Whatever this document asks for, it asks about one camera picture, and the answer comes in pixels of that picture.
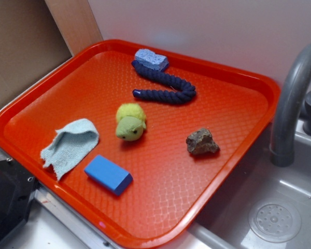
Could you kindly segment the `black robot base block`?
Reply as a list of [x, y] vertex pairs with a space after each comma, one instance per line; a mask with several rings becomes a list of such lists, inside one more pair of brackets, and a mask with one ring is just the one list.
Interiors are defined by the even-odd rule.
[[35, 176], [19, 162], [0, 161], [0, 245], [27, 223], [36, 187]]

